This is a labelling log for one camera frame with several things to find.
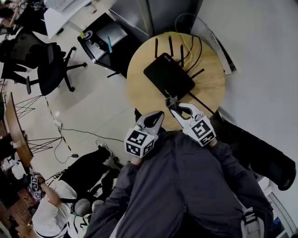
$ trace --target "round wooden table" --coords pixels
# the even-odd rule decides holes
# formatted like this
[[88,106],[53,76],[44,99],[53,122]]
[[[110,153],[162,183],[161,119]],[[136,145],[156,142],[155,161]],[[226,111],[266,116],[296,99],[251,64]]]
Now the round wooden table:
[[[153,37],[143,43],[132,57],[127,72],[127,93],[133,105],[144,115],[152,111],[163,111],[165,118],[163,127],[168,130],[180,130],[181,126],[178,121],[173,118],[165,105],[165,96],[154,86],[154,84],[144,74],[144,69],[155,60],[155,38],[158,38],[158,56],[163,52],[170,55],[169,35],[172,37],[174,56],[176,61],[180,60],[180,45],[183,44],[181,36],[174,32],[164,33]],[[185,43],[191,48],[192,36],[182,34]],[[193,48],[191,50],[193,57],[190,63],[185,67],[189,69],[197,60],[200,53],[200,41],[194,37]],[[184,55],[188,50],[184,45]],[[202,42],[202,55],[196,65],[188,72],[189,76],[194,75],[202,68],[204,72],[193,78],[196,86],[191,90],[199,100],[201,100],[212,111],[216,111],[224,99],[225,77],[224,70],[216,53],[204,42]],[[202,110],[206,115],[211,113],[202,106],[198,101],[185,95],[180,102],[192,103]]]

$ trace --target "shoe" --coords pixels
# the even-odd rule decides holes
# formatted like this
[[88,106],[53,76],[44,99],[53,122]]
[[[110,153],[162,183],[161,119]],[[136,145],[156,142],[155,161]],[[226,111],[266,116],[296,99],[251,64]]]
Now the shoe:
[[106,142],[104,142],[103,140],[101,140],[101,139],[97,139],[97,140],[95,141],[95,144],[97,145],[98,148],[99,148],[99,147],[103,147],[103,148],[105,148],[105,149],[110,153],[109,158],[112,158],[112,157],[114,156],[113,152],[108,148]]

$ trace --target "tiled floor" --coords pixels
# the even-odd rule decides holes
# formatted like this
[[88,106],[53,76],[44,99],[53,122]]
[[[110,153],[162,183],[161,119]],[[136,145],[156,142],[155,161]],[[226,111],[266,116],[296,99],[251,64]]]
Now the tiled floor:
[[[106,11],[101,3],[97,5],[97,9],[98,11],[93,15],[90,15],[91,9],[82,9],[72,21],[84,28]],[[107,79],[107,75],[112,71],[94,65],[78,43],[77,36],[78,33],[68,27],[64,28],[64,32],[59,37],[51,40],[38,35],[45,42],[57,42],[65,52],[68,52],[72,46],[77,47],[69,65],[88,63],[87,68],[77,68],[68,72],[75,87],[73,93],[68,90],[65,81],[62,81],[59,88],[47,96],[50,108],[55,118],[63,123],[63,128],[88,131],[103,137],[123,140],[128,128],[135,122],[134,108],[126,96],[126,79],[121,75]],[[31,80],[36,79],[36,70],[32,70],[29,75]],[[10,91],[13,92],[15,103],[40,95],[38,85],[34,85],[32,93],[28,95],[25,85],[14,84],[9,80],[7,92]],[[46,99],[40,98],[34,107],[36,108],[34,111],[20,118],[20,124],[29,139],[59,137],[59,132],[47,108]],[[64,162],[72,153],[82,156],[96,150],[96,136],[74,131],[63,131],[63,135],[72,152],[62,142],[56,150],[57,158],[61,162]],[[130,156],[124,152],[123,143],[103,140],[122,163],[130,159]],[[50,149],[35,154],[31,164],[36,171],[48,178],[67,168],[75,160],[70,158],[65,164],[61,164],[54,156],[54,149]]]

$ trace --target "wall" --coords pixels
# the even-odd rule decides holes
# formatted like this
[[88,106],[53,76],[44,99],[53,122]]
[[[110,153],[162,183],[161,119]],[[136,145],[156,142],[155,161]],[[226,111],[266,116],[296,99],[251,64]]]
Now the wall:
[[[222,109],[234,124],[298,162],[297,2],[205,0],[198,16],[237,68],[226,77]],[[298,225],[298,179],[275,194]]]

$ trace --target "person in white shirt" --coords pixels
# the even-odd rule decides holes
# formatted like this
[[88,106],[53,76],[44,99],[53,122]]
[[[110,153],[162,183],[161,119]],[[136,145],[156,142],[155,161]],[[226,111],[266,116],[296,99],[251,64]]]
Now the person in white shirt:
[[63,237],[73,206],[73,203],[64,203],[63,200],[83,198],[109,170],[109,166],[103,163],[113,153],[103,141],[97,140],[96,144],[97,151],[74,162],[51,187],[43,177],[38,178],[39,186],[46,193],[32,218],[33,230],[38,237]]

